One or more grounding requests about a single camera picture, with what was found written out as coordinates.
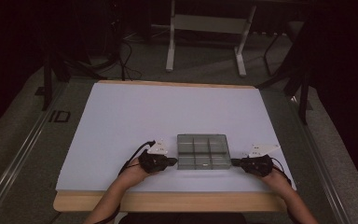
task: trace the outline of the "chair leg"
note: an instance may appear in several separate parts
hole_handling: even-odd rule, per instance
[[[303,82],[303,74],[304,69],[297,69],[296,74],[293,73],[292,76],[290,76],[289,80],[287,81],[286,85],[283,88],[283,92],[285,95],[288,96],[294,96],[296,95],[296,92],[298,89],[300,89],[301,84]]]
[[[269,70],[269,62],[267,61],[267,53],[269,52],[269,49],[272,47],[272,45],[275,43],[275,41],[278,39],[279,35],[276,35],[274,37],[274,39],[272,40],[272,42],[268,45],[266,51],[264,51],[264,55],[263,55],[263,60],[264,60],[264,64],[267,67],[267,73],[269,76],[272,76],[271,71]]]
[[[295,68],[295,69],[293,69],[291,71],[279,72],[275,77],[272,77],[272,78],[270,78],[269,80],[267,80],[267,81],[265,81],[263,83],[255,85],[255,87],[257,89],[260,89],[260,90],[265,89],[265,88],[269,87],[270,85],[281,81],[282,79],[285,79],[287,77],[291,77],[292,74],[298,73],[299,70],[300,70],[299,68]]]

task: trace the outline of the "table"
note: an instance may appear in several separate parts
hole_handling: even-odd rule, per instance
[[[249,29],[252,24],[252,19],[255,14],[256,6],[251,6],[247,19],[231,19],[231,18],[216,18],[205,16],[192,16],[175,14],[175,0],[171,1],[171,25],[170,25],[170,46],[167,57],[167,72],[173,70],[173,61],[175,53],[174,34],[176,29],[204,31],[204,32],[219,32],[227,34],[241,35],[240,44],[234,49],[238,71],[240,76],[246,76],[245,65],[242,58],[243,46],[249,34]]]
[[[158,82],[100,81],[100,83],[253,89],[253,87],[176,84]],[[101,199],[102,190],[58,190],[54,208],[61,212],[90,211]],[[122,200],[123,212],[246,212],[285,211],[284,202],[271,192],[139,192],[129,191]]]

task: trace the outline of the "metal stand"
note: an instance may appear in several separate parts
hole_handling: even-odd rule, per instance
[[[173,71],[173,62],[175,54],[175,29],[178,30],[192,30],[203,32],[217,32],[241,35],[240,44],[234,49],[238,71],[240,76],[246,76],[245,65],[243,62],[242,51],[249,34],[252,24],[252,19],[255,14],[256,6],[252,6],[246,20],[231,19],[231,18],[216,18],[203,16],[190,16],[175,14],[175,0],[171,1],[171,30],[170,30],[170,45],[168,48],[167,65],[165,67],[167,72]]]

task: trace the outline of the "wire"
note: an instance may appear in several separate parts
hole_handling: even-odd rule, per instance
[[[98,72],[98,74],[100,75],[100,74],[102,74],[102,73],[105,73],[105,72],[111,70],[112,68],[114,68],[116,65],[117,65],[117,63],[113,63],[113,64],[111,64],[108,68],[104,69],[104,70],[101,71],[101,72]]]
[[[57,220],[57,218],[58,218],[60,215],[61,215],[61,212],[57,213],[57,214],[55,215],[55,217],[54,217],[50,222],[48,222],[47,224],[52,224],[52,223],[54,223],[55,220]]]
[[[155,35],[151,35],[150,37],[153,38],[153,37],[156,37],[156,36],[159,36],[159,35],[163,35],[167,32],[170,31],[170,28],[168,29],[165,29],[163,31],[160,31],[158,33],[156,33]],[[133,38],[133,39],[130,39],[130,37],[134,36],[134,35],[138,35],[138,33],[132,33],[130,35],[127,35],[126,37],[123,38],[123,40],[126,40],[126,41],[130,41],[130,42],[134,42],[134,43],[143,43],[145,42],[146,40],[144,40],[143,38],[139,37],[137,39]]]
[[[275,159],[275,158],[272,158],[272,157],[271,157],[271,159],[272,159],[272,160],[275,160],[277,163],[279,163],[279,164],[280,164],[281,169],[282,169],[282,172],[284,173],[284,170],[283,170],[283,166],[282,166],[282,164],[281,164],[281,163],[280,163],[277,159]]]
[[[110,18],[109,18],[109,12],[107,11],[107,9],[109,8],[109,6],[106,4],[106,1],[103,1],[103,5],[104,5],[104,10],[103,10],[103,18],[104,18],[104,22],[106,24],[109,24],[110,23]],[[72,6],[74,6],[74,13],[75,13],[75,16],[76,16],[76,21],[78,23],[78,26],[80,26],[80,17],[79,15],[77,14],[77,9],[76,9],[76,4],[75,4],[75,1],[72,0]],[[103,42],[103,51],[102,51],[102,55],[104,55],[106,53],[106,48],[107,48],[107,38],[108,38],[108,32],[110,31],[110,27],[109,25],[106,26],[106,29],[105,29],[105,32],[104,32],[104,42]],[[91,69],[102,69],[102,68],[105,68],[109,65],[111,65],[112,63],[114,63],[117,59],[113,56],[113,57],[108,57],[107,61],[104,62],[104,63],[100,63],[100,64],[92,64],[92,65],[89,65],[89,64],[85,64],[85,63],[82,63],[84,66],[88,67],[88,68],[91,68]]]
[[[140,164],[139,164],[139,163],[133,164],[133,165],[131,165],[131,166],[127,166],[126,168],[130,168],[130,167],[132,167],[132,166],[137,166],[137,165],[140,165]]]
[[[130,159],[128,160],[128,163],[130,163],[130,161],[133,160],[133,158],[135,158],[136,154],[138,154],[138,152],[145,147],[146,145],[149,145],[150,147],[152,147],[153,145],[156,144],[156,141],[151,141],[151,142],[145,142],[143,143],[140,147],[138,147],[138,149],[136,149],[135,153],[133,153],[133,155],[130,157]]]
[[[132,55],[132,47],[131,47],[131,45],[130,45],[127,41],[125,41],[125,40],[122,40],[122,43],[123,43],[124,45],[126,45],[126,46],[129,48],[129,50],[130,50],[130,53],[129,53],[129,55],[127,56],[125,62],[123,62],[122,58],[119,57],[119,61],[120,61],[120,65],[121,65],[121,76],[122,76],[122,78],[125,78],[125,75],[127,75],[127,77],[128,77],[131,81],[133,81],[133,78],[131,77],[131,75],[130,75],[130,73],[129,73],[129,70],[140,75],[140,76],[138,76],[136,79],[141,78],[142,75],[143,75],[143,73],[141,73],[140,71],[131,69],[131,68],[129,68],[129,67],[127,66],[127,63],[128,63],[128,61],[129,61],[129,59],[130,59],[130,56]]]

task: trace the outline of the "person's right hand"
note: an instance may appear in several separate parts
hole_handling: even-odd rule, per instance
[[[145,178],[152,174],[148,174],[139,164],[138,158],[133,159],[128,168],[126,168],[123,173],[121,173],[115,182],[119,184],[124,189],[129,189],[135,185],[138,185]]]
[[[295,190],[292,189],[292,186],[290,186],[287,182],[286,177],[275,169],[272,169],[272,172],[269,175],[260,177],[260,179],[283,199],[286,199],[287,197],[290,197],[291,194],[296,193]]]

